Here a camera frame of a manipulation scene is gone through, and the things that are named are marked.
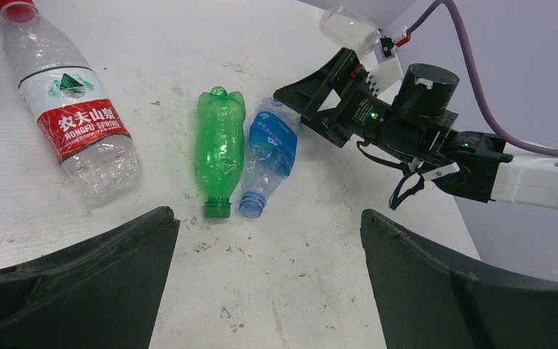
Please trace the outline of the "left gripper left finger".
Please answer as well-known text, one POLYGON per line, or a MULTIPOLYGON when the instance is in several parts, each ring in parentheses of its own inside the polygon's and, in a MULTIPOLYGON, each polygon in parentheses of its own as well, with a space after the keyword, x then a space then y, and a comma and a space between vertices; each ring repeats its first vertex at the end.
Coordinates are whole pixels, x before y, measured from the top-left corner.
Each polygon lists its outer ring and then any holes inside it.
POLYGON ((160 206, 0 269, 0 348, 147 348, 178 232, 160 206))

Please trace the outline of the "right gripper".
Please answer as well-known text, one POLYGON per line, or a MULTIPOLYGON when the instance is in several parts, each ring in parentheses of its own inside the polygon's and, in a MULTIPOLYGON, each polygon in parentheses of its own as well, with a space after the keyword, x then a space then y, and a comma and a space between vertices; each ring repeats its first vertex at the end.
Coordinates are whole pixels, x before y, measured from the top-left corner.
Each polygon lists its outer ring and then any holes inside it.
POLYGON ((344 47, 320 69, 272 96, 306 119, 315 116, 315 132, 340 148, 353 135, 373 141, 390 114, 391 102, 380 98, 388 89, 373 96, 366 83, 368 72, 355 51, 344 47), (339 96, 337 106, 319 111, 332 92, 339 96))

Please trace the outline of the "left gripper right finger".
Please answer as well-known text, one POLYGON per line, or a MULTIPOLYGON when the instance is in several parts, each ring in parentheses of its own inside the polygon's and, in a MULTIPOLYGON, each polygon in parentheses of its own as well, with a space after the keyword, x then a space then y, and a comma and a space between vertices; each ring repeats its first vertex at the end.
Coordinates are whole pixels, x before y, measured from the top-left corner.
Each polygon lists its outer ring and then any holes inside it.
POLYGON ((372 209, 360 237, 388 348, 558 348, 558 282, 486 264, 372 209))

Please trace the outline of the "blue label crushed bottle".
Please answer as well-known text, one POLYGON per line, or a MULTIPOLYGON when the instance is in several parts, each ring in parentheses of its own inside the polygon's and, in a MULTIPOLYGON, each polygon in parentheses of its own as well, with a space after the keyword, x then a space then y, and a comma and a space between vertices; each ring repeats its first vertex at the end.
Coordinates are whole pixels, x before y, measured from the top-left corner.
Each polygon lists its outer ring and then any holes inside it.
POLYGON ((262 215, 268 199, 290 176, 296 160, 301 116, 272 97, 264 98, 248 133, 239 212, 262 215))

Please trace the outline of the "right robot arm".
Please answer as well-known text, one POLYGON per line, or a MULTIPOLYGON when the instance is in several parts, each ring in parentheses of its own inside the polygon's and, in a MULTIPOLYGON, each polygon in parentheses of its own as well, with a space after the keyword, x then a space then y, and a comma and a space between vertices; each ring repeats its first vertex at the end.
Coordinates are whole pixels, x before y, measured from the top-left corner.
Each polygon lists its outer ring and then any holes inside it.
POLYGON ((387 166, 418 177, 398 185, 396 209, 433 182, 441 191, 474 201, 502 201, 558 210, 558 158, 519 149, 498 135, 453 129, 448 103, 456 74, 414 63, 402 71, 396 57, 367 71, 351 49, 340 49, 322 68, 281 87, 274 98, 302 123, 338 147, 357 135, 357 146, 388 153, 387 166))

